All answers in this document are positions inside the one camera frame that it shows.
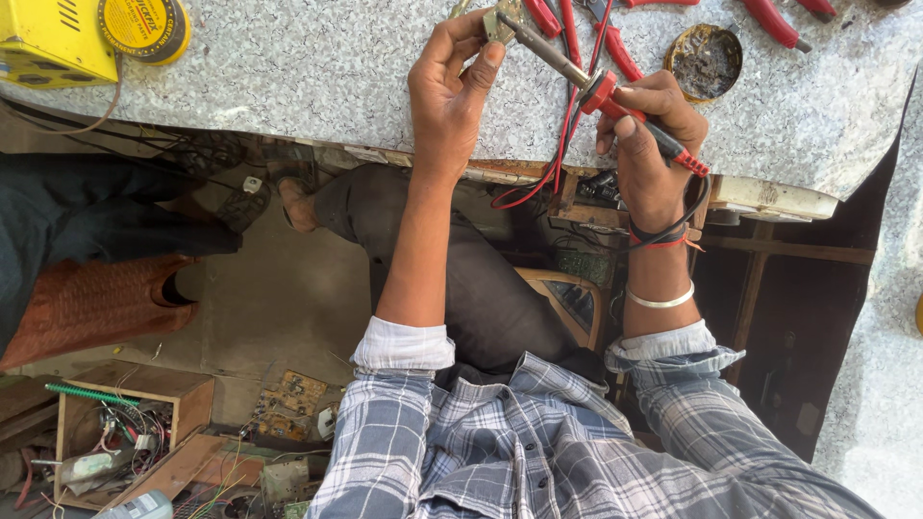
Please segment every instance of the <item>black wristband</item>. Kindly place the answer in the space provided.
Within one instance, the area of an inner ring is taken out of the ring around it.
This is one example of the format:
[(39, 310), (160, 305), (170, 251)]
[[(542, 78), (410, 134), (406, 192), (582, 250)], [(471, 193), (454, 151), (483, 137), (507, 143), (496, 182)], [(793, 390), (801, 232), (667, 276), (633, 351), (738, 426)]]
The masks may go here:
[[(660, 238), (654, 243), (675, 243), (683, 239), (683, 236), (686, 235), (686, 231), (688, 230), (688, 227), (689, 227), (689, 223), (684, 222), (682, 225), (679, 226), (679, 228), (676, 230), (675, 233), (670, 233), (669, 235), (666, 235)], [(638, 226), (634, 224), (634, 221), (632, 221), (630, 218), (629, 218), (629, 229), (631, 230), (631, 234), (635, 238), (638, 239), (639, 243), (642, 241), (649, 240), (659, 234), (659, 233), (645, 233), (644, 231), (639, 229)]]

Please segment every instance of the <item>soldering iron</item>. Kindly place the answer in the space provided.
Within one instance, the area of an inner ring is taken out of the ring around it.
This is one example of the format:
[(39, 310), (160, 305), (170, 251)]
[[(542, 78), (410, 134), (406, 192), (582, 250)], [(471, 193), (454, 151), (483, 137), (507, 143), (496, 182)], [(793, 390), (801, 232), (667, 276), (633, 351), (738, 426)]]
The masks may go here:
[(700, 163), (679, 141), (657, 127), (647, 115), (639, 110), (626, 108), (616, 103), (616, 75), (611, 70), (597, 70), (588, 76), (579, 66), (574, 65), (564, 54), (558, 51), (551, 43), (546, 42), (538, 33), (528, 27), (516, 23), (505, 13), (498, 11), (497, 19), (507, 24), (516, 31), (516, 41), (522, 43), (532, 52), (542, 58), (562, 76), (581, 90), (579, 95), (580, 108), (585, 114), (592, 114), (596, 110), (612, 117), (617, 121), (625, 115), (633, 115), (651, 132), (657, 141), (657, 149), (667, 159), (678, 163), (698, 176), (706, 176), (709, 167)]

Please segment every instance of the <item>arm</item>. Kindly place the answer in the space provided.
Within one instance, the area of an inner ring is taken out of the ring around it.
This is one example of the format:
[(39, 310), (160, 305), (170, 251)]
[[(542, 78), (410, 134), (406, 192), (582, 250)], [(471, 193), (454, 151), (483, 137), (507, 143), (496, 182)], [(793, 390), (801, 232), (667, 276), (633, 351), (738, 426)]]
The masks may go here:
[[(660, 71), (619, 90), (620, 103), (659, 116), (667, 131), (698, 154), (708, 126), (683, 100), (672, 75)], [(683, 212), (689, 173), (666, 167), (650, 132), (628, 117), (601, 120), (598, 128), (597, 151), (607, 151), (618, 140), (618, 185), (632, 221), (648, 233), (675, 222)], [(686, 252), (682, 244), (631, 252), (631, 292), (654, 302), (688, 292)], [(610, 369), (631, 374), (641, 410), (666, 450), (698, 467), (684, 484), (702, 487), (697, 495), (705, 497), (687, 513), (877, 517), (867, 503), (782, 445), (747, 408), (737, 388), (719, 378), (722, 368), (741, 357), (715, 344), (692, 299), (672, 308), (628, 300), (625, 337), (606, 352)], [(650, 465), (679, 464), (661, 457)], [(670, 470), (658, 474), (663, 474), (662, 485), (679, 481)]]
[(408, 76), (416, 154), (407, 205), (310, 517), (406, 517), (418, 500), (432, 380), (455, 362), (444, 323), (451, 194), (505, 53), (490, 43), (459, 77), (481, 50), (485, 12), (438, 24)]

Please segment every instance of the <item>silver bangle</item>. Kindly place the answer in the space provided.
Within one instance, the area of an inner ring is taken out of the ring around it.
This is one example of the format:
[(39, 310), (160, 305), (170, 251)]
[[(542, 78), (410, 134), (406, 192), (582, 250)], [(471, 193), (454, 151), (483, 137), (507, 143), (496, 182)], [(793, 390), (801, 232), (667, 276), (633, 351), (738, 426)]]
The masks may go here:
[(664, 301), (663, 303), (656, 303), (654, 301), (647, 301), (645, 299), (641, 299), (638, 296), (635, 296), (629, 289), (629, 286), (627, 284), (625, 285), (625, 293), (629, 295), (629, 298), (635, 303), (638, 303), (639, 305), (643, 307), (647, 307), (647, 308), (678, 307), (679, 305), (682, 305), (686, 301), (689, 301), (689, 298), (692, 297), (692, 293), (694, 292), (695, 292), (695, 283), (693, 283), (692, 280), (689, 280), (689, 291), (686, 294), (683, 294), (682, 296), (677, 297), (676, 299), (672, 301)]

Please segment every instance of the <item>dark trousers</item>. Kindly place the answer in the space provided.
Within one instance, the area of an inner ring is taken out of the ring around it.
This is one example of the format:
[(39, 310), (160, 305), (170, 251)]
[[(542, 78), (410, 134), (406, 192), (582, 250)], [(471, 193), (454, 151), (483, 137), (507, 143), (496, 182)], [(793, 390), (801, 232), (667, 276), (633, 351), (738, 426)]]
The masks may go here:
[[(378, 303), (397, 243), (410, 177), (401, 169), (365, 164), (317, 194), (320, 222), (361, 245), (371, 260), (372, 307)], [(548, 299), (529, 286), (460, 212), (452, 210), (446, 265), (446, 327), (457, 364), (437, 374), (505, 382), (523, 352), (602, 383), (602, 359), (577, 345)]]
[(153, 203), (197, 184), (108, 154), (0, 153), (0, 356), (45, 265), (236, 252), (240, 236), (223, 223)]

